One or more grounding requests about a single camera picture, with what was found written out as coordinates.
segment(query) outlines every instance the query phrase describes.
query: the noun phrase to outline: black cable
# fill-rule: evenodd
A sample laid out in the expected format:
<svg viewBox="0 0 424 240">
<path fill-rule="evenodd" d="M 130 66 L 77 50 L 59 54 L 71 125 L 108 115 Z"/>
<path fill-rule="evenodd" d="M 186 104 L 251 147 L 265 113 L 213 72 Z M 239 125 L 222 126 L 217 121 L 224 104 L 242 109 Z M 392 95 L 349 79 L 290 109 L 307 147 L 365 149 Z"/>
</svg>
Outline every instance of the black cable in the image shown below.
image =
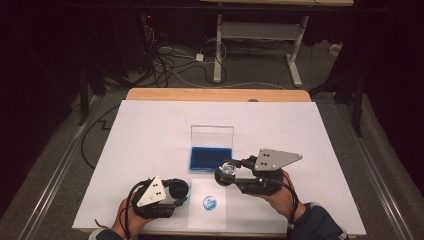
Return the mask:
<svg viewBox="0 0 424 240">
<path fill-rule="evenodd" d="M 94 127 L 94 125 L 96 125 L 96 123 L 98 123 L 103 117 L 105 117 L 107 114 L 109 114 L 110 112 L 112 112 L 114 109 L 118 108 L 120 106 L 120 104 L 114 106 L 113 108 L 109 109 L 108 111 L 106 111 L 102 116 L 100 116 L 93 124 L 91 124 L 91 126 L 88 128 L 88 130 L 85 132 L 84 137 L 81 140 L 81 155 L 82 158 L 84 159 L 84 162 L 91 168 L 91 169 L 95 169 L 96 167 L 93 166 L 87 159 L 87 157 L 85 156 L 84 153 L 84 142 L 85 139 L 87 138 L 88 133 L 91 131 L 91 129 Z"/>
</svg>

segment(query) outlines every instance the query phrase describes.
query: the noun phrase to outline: human hand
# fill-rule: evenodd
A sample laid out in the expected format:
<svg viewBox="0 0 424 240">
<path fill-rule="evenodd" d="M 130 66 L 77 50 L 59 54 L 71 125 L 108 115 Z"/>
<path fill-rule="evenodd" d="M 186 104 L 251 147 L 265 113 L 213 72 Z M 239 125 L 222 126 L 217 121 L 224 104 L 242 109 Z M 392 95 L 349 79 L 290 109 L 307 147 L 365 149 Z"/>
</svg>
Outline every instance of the human hand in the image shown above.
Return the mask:
<svg viewBox="0 0 424 240">
<path fill-rule="evenodd" d="M 290 176 L 287 172 L 284 172 L 283 182 L 288 186 L 291 186 L 294 190 L 293 183 L 290 180 Z M 273 207 L 279 214 L 284 215 L 287 219 L 290 219 L 292 211 L 295 206 L 293 206 L 293 196 L 292 193 L 285 187 L 282 187 L 280 191 L 276 192 L 271 196 L 267 195 L 252 195 L 255 197 L 260 197 L 267 201 L 271 207 Z M 303 213 L 305 213 L 306 207 L 300 201 L 298 202 L 297 209 L 294 215 L 294 222 L 299 219 Z"/>
<path fill-rule="evenodd" d="M 122 226 L 125 226 L 126 203 L 127 203 L 127 199 L 124 199 L 121 201 L 121 205 L 119 206 L 115 223 L 113 224 L 112 228 L 110 228 L 110 230 L 116 232 L 119 236 L 121 236 L 122 239 L 125 239 L 125 230 L 122 228 Z M 131 205 L 128 208 L 128 230 L 131 233 L 131 236 L 134 236 L 138 234 L 139 232 L 141 232 L 144 226 L 148 222 L 151 222 L 153 220 L 154 219 L 144 219 L 138 216 L 135 213 L 134 208 L 131 207 Z"/>
</svg>

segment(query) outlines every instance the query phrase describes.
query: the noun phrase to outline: gray carpet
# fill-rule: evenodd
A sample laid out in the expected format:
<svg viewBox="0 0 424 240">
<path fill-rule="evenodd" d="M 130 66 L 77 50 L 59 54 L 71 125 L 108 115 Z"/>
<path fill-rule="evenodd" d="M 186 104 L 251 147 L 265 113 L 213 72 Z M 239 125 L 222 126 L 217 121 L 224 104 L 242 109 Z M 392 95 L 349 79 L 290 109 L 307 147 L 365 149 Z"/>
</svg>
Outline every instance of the gray carpet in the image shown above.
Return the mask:
<svg viewBox="0 0 424 240">
<path fill-rule="evenodd" d="M 302 89 L 308 90 L 325 81 L 335 60 L 334 56 L 328 54 L 329 46 L 328 43 L 324 42 L 313 48 L 305 46 L 301 48 L 297 65 L 304 82 Z M 196 51 L 184 46 L 179 46 L 179 48 L 191 56 L 196 53 Z M 252 53 L 242 60 L 231 60 L 231 58 L 236 59 L 242 56 L 229 52 L 228 59 L 224 62 L 228 78 L 224 85 L 264 82 L 278 85 L 282 88 L 293 89 L 293 84 L 282 58 L 283 54 L 289 52 L 289 50 L 289 45 L 284 43 L 278 46 L 277 49 Z M 188 61 L 181 58 L 173 59 L 176 64 L 184 64 Z M 133 78 L 139 76 L 135 71 L 132 71 L 131 74 Z M 209 79 L 212 79 L 212 67 L 210 65 L 207 66 L 207 75 Z M 214 86 L 205 82 L 204 71 L 199 67 L 186 70 L 180 73 L 179 76 L 191 84 Z M 168 86 L 193 87 L 183 82 L 183 80 L 172 76 L 169 79 Z M 127 92 L 127 90 L 117 86 L 110 80 L 106 79 L 106 84 L 108 93 L 96 101 L 97 105 L 93 104 L 93 106 L 97 107 L 92 109 L 92 121 L 87 123 L 85 128 L 77 126 L 79 106 L 76 100 L 75 111 L 51 137 L 50 142 L 29 172 L 25 183 L 1 219 L 1 239 L 16 239 L 19 236 L 28 218 L 36 208 L 44 189 L 49 184 L 50 178 L 55 173 L 56 167 L 60 165 L 62 156 L 67 152 L 67 146 L 72 141 L 75 133 L 81 130 L 86 131 L 92 124 L 94 124 L 93 128 L 88 132 L 84 141 L 84 153 L 90 164 L 96 164 L 109 134 L 107 128 L 112 125 L 117 111 L 115 109 L 104 116 L 102 120 L 105 120 L 105 123 L 103 121 L 96 122 L 96 120 L 119 104 L 122 99 L 125 99 Z M 246 84 L 238 85 L 235 88 L 274 87 L 264 84 Z M 381 195 L 376 191 L 378 188 L 376 188 L 372 174 L 370 174 L 364 160 L 363 149 L 358 145 L 358 139 L 352 134 L 349 122 L 346 121 L 346 113 L 349 114 L 350 106 L 335 105 L 332 95 L 325 93 L 317 94 L 313 100 L 318 104 L 331 143 L 364 222 L 367 235 L 360 237 L 360 239 L 401 239 L 398 230 L 393 227 L 393 221 L 386 213 Z M 408 224 L 412 237 L 419 239 L 418 236 L 424 234 L 424 223 L 421 217 L 424 214 L 422 195 L 397 159 L 384 135 L 384 131 L 382 131 L 378 121 L 374 118 L 372 108 L 366 98 L 363 106 L 362 132 L 363 137 L 360 141 L 365 143 L 369 155 L 375 160 L 374 162 L 380 170 L 381 178 L 397 202 L 397 206 Z M 33 239 L 84 239 L 88 236 L 87 233 L 73 230 L 71 226 L 93 170 L 84 162 L 80 144 L 77 145 L 70 159 L 71 162 L 66 168 L 67 172 L 63 181 L 60 182 L 60 187 L 53 192 L 54 198 L 48 206 L 48 211 L 46 211 L 45 215 L 40 215 L 42 221 L 36 226 L 36 231 L 32 235 Z M 142 236 L 142 239 L 197 240 L 211 238 Z"/>
</svg>

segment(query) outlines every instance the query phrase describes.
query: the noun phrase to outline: dark background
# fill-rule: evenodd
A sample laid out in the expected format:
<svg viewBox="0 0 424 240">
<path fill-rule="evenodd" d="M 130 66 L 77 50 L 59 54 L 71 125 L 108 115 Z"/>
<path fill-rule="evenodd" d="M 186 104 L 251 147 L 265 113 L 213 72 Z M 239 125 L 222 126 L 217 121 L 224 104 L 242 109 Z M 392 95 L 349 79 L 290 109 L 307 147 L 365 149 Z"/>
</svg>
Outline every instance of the dark background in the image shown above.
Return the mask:
<svg viewBox="0 0 424 240">
<path fill-rule="evenodd" d="M 394 4 L 386 16 L 361 17 L 356 25 L 351 25 L 352 18 L 311 17 L 304 40 L 306 44 L 323 39 L 339 43 L 349 33 L 349 44 L 344 45 L 332 76 L 350 71 L 352 65 L 365 66 L 365 93 L 400 160 L 423 192 L 424 28 L 419 23 L 424 4 L 412 0 Z M 74 11 L 53 0 L 3 1 L 0 8 L 3 214 L 50 135 L 70 113 L 82 69 L 96 65 L 126 76 L 127 69 L 142 65 L 145 59 L 134 13 Z M 214 34 L 215 17 L 196 13 L 193 18 L 198 21 L 189 26 L 193 21 L 167 14 L 154 24 L 175 39 L 199 46 L 205 35 Z M 102 77 L 99 73 L 90 76 L 94 82 Z"/>
</svg>

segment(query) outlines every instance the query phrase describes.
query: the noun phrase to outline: floor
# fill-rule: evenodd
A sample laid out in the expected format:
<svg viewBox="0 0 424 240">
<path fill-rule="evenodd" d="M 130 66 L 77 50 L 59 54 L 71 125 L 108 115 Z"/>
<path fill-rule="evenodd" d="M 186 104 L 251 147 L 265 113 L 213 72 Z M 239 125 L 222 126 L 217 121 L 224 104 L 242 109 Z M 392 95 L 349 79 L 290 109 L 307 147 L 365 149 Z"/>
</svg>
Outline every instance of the floor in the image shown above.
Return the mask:
<svg viewBox="0 0 424 240">
<path fill-rule="evenodd" d="M 197 63 L 199 52 L 181 44 L 169 44 L 159 52 L 156 72 L 139 83 L 145 87 L 214 87 L 295 89 L 284 56 L 289 42 L 226 43 L 223 61 L 225 82 L 211 83 L 213 66 Z M 336 59 L 330 44 L 302 46 L 296 60 L 303 86 L 309 90 L 325 82 Z M 214 60 L 203 49 L 204 62 Z M 172 69 L 166 74 L 163 65 Z M 143 73 L 130 70 L 130 81 Z M 93 170 L 107 140 L 118 105 L 128 89 L 105 79 L 107 94 L 92 96 L 90 115 L 78 126 L 80 103 L 52 135 L 14 201 L 0 220 L 1 239 L 83 239 L 88 236 L 72 229 Z M 424 234 L 424 201 L 391 148 L 365 96 L 361 121 L 362 138 L 352 130 L 351 106 L 336 105 L 332 93 L 313 96 L 351 189 L 367 235 L 359 239 L 418 239 Z M 211 239 L 208 237 L 141 236 L 141 239 Z"/>
</svg>

